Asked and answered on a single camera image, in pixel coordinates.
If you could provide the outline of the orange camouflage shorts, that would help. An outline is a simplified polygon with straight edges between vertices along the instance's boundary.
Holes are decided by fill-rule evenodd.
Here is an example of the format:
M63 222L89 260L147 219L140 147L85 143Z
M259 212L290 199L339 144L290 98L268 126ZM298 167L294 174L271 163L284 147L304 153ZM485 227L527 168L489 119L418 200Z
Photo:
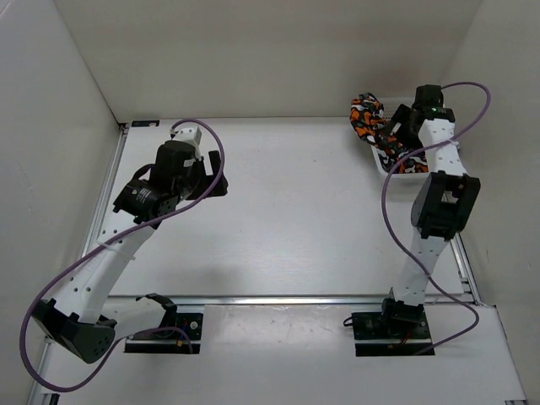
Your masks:
M407 148L397 139L396 125L392 133L386 131L390 119L385 118L384 105L372 94L363 93L351 101L349 121L360 140L376 149L381 167L388 172L405 155L420 148Z

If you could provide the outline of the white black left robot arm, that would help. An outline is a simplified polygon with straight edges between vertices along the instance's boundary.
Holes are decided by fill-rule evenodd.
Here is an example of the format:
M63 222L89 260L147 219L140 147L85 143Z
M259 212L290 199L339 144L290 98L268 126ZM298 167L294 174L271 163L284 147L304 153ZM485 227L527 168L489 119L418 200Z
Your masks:
M55 343L86 364L93 364L120 338L149 329L159 338L174 333L177 318L172 301L151 293L134 306L113 311L107 298L138 249L163 218L181 202L222 197L228 183L217 150L208 154L208 174L196 139L168 140L155 161L138 169L112 203L112 228L103 230L89 259L77 265L69 280L49 299L39 299L31 318Z

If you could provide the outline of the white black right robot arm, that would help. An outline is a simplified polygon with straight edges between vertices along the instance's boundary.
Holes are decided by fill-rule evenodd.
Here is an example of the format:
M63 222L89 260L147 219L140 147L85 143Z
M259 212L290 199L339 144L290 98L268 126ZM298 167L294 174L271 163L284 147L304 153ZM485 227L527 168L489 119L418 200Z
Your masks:
M439 85L417 87L402 127L416 146L423 146L429 174L411 208L408 258L379 316L381 331L392 338L421 323L435 265L450 240L465 228L480 190L480 180L469 176L460 160L455 116L444 107Z

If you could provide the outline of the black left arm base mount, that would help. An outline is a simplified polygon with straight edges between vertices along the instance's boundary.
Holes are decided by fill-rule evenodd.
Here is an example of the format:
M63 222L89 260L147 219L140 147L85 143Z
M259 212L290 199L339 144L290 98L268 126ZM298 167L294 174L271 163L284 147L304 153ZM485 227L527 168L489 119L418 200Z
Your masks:
M154 332L138 332L124 344L126 354L200 354L203 313L180 310L170 298L146 294L145 299L159 304L165 314Z

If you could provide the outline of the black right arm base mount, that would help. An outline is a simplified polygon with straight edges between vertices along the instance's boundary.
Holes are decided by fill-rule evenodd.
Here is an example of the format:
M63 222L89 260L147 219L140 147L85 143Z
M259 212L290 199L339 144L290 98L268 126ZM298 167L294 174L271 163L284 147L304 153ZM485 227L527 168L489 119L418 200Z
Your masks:
M380 312L353 312L343 320L343 326L353 330L356 357L435 355L425 314L415 325L398 321L388 326Z

